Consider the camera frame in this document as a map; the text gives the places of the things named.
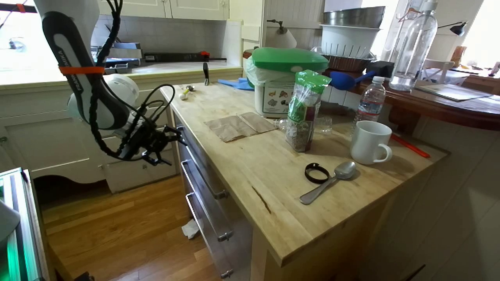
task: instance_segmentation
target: bottle cap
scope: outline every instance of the bottle cap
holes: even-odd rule
[[[428,0],[422,4],[421,12],[423,11],[435,11],[438,7],[438,0]]]
[[[373,83],[379,83],[379,84],[382,84],[384,83],[384,81],[386,80],[385,77],[381,77],[381,76],[375,76],[373,77]]]

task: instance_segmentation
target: mug handle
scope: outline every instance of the mug handle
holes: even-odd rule
[[[373,163],[381,163],[381,162],[387,162],[387,161],[391,160],[391,158],[393,157],[393,150],[389,146],[387,146],[383,143],[379,143],[378,146],[380,148],[385,149],[385,153],[387,154],[387,156],[384,159],[375,159],[375,160],[373,160]]]

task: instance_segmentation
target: green lid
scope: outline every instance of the green lid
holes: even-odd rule
[[[273,71],[297,73],[303,70],[322,71],[328,68],[328,60],[319,53],[304,49],[262,47],[253,50],[253,64]]]

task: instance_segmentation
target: black rubber band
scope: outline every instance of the black rubber band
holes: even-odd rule
[[[309,174],[309,172],[311,170],[320,171],[321,173],[323,173],[326,176],[326,178],[315,178],[315,177],[312,177]],[[321,184],[325,183],[330,178],[330,173],[328,173],[327,169],[323,168],[318,163],[310,163],[307,166],[305,166],[304,175],[305,175],[305,177],[311,183],[315,183],[315,184],[318,184],[318,185],[321,185]]]

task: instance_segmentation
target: metal bowl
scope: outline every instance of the metal bowl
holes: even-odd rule
[[[323,24],[378,29],[385,11],[386,6],[326,11],[323,13]]]
[[[369,53],[367,57],[355,58],[347,56],[328,55],[322,53],[321,47],[314,47],[312,52],[318,53],[328,60],[328,69],[345,72],[362,72],[369,63],[377,60],[373,53]]]

